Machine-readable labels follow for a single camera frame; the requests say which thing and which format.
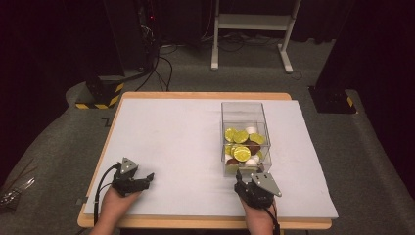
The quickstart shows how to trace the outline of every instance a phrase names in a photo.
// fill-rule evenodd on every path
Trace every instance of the white paper sheet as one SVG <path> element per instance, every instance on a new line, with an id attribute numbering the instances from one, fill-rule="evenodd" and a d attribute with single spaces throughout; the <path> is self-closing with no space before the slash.
<path id="1" fill-rule="evenodd" d="M 85 213 L 93 213 L 104 172 L 126 157 L 139 165 L 135 178 L 155 173 L 129 214 L 244 216 L 233 191 L 236 179 L 223 176 L 220 160 L 220 108 L 225 101 L 247 102 L 123 99 Z M 256 102 L 263 104 L 268 125 L 270 173 L 283 194 L 276 197 L 278 216 L 337 218 L 298 102 Z"/>

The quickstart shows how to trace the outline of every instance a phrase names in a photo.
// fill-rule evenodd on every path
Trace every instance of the person's right hand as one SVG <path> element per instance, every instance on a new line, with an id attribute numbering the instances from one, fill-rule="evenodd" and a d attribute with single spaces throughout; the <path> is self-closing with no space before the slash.
<path id="1" fill-rule="evenodd" d="M 244 200 L 241 198 L 240 200 L 245 210 L 245 221 L 251 235 L 272 235 L 274 223 L 269 214 L 265 210 L 251 208 L 247 205 L 247 203 L 245 203 Z M 268 208 L 268 210 L 273 215 L 277 214 L 272 205 Z"/>

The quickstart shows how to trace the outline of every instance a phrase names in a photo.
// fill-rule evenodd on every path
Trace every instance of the dark background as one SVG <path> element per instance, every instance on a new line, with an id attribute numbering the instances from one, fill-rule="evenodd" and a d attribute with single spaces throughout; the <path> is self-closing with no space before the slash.
<path id="1" fill-rule="evenodd" d="M 154 1 L 162 13 L 161 34 L 198 46 L 208 28 L 210 9 L 214 9 L 210 7 L 211 1 L 182 0 L 180 5 L 173 2 Z M 292 6 L 288 0 L 263 2 L 222 1 L 221 11 L 284 14 Z M 292 39 L 314 38 L 316 43 L 337 39 L 321 84 L 358 91 L 378 138 L 414 197 L 412 135 L 415 129 L 411 120 L 415 119 L 415 112 L 411 80 L 415 74 L 412 43 L 415 20 L 410 12 L 413 4 L 406 0 L 353 3 L 351 0 L 302 1 Z M 104 13 L 99 9 L 104 8 L 92 5 L 82 22 L 88 25 L 96 14 L 102 16 Z M 212 33 L 212 22 L 213 18 L 207 35 Z M 0 141 L 5 150 L 0 164 L 0 184 L 36 136 L 68 107 L 66 91 L 99 75 L 88 66 L 94 64 L 90 53 L 84 50 L 74 53 L 85 45 L 70 30 L 73 26 L 64 1 L 2 1 L 0 4 L 3 82 Z M 97 38 L 103 36 L 102 32 L 96 33 Z"/>

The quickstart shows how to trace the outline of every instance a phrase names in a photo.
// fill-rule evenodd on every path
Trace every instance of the transparent plastic container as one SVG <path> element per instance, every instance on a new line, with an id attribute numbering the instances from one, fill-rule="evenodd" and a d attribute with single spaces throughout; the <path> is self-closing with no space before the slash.
<path id="1" fill-rule="evenodd" d="M 271 166 L 268 128 L 260 102 L 223 102 L 221 160 L 224 176 L 267 172 Z"/>

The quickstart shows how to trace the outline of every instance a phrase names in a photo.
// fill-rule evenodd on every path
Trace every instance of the yellow and black hazard tape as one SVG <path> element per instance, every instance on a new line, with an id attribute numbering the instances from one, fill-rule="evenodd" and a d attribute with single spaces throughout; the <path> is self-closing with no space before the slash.
<path id="1" fill-rule="evenodd" d="M 119 99 L 119 95 L 121 93 L 122 88 L 124 87 L 124 83 L 119 84 L 113 94 L 110 94 L 108 97 L 108 102 L 106 103 L 85 103 L 85 102 L 76 102 L 75 105 L 77 108 L 81 110 L 88 110 L 88 109 L 111 109 L 115 106 L 116 102 Z"/>

